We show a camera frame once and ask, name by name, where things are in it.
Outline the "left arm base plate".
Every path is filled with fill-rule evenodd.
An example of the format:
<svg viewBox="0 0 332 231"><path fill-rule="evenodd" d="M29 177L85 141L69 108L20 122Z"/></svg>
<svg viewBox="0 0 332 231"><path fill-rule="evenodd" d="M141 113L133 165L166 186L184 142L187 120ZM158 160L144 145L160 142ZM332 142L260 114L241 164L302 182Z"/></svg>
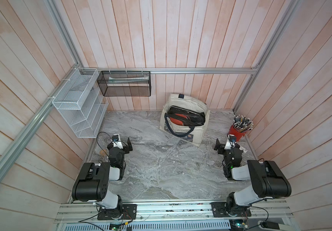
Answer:
<svg viewBox="0 0 332 231"><path fill-rule="evenodd" d="M115 209L99 209L97 216L98 220L134 220L136 219L137 205L136 204L124 204L118 206Z"/></svg>

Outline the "cream canvas tote bag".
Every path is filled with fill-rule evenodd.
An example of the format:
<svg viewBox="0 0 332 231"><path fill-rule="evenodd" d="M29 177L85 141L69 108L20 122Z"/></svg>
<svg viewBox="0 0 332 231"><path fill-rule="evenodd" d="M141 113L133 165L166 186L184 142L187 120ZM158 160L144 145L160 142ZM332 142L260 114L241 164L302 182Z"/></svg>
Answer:
<svg viewBox="0 0 332 231"><path fill-rule="evenodd" d="M191 96L172 93L163 106L159 129L197 147L207 131L210 110Z"/></svg>

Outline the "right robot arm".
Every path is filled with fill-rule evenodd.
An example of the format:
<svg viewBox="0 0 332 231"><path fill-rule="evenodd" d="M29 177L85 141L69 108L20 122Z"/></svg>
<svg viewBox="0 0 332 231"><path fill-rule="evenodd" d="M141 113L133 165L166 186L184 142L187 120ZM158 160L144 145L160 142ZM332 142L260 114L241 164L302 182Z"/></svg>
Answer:
<svg viewBox="0 0 332 231"><path fill-rule="evenodd" d="M247 160L246 165L242 166L243 150L233 138L228 139L226 144L216 140L214 150L224 156L223 171L229 181L251 182L250 186L231 192L225 203L212 203L214 217L249 215L248 209L254 203L291 195L291 185L274 161Z"/></svg>

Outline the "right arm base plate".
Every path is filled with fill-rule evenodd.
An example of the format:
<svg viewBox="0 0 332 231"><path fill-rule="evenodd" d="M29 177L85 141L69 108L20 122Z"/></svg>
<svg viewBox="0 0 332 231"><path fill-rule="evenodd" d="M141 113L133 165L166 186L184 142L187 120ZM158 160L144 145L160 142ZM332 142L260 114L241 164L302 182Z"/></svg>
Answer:
<svg viewBox="0 0 332 231"><path fill-rule="evenodd" d="M228 202L213 202L210 205L215 218L252 216L249 207L241 207L234 203L229 204Z"/></svg>

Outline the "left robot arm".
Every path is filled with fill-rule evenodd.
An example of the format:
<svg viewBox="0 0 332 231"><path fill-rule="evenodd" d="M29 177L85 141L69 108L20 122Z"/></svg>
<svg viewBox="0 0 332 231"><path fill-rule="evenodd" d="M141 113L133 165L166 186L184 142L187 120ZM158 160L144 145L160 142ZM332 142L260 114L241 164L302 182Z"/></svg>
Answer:
<svg viewBox="0 0 332 231"><path fill-rule="evenodd" d="M120 195L109 189L110 181L123 179L126 163L125 155L133 148L130 139L123 142L118 134L112 136L112 142L107 146L108 162L84 163L72 188L74 201L93 202L99 206L100 213L111 219L121 218L124 214Z"/></svg>

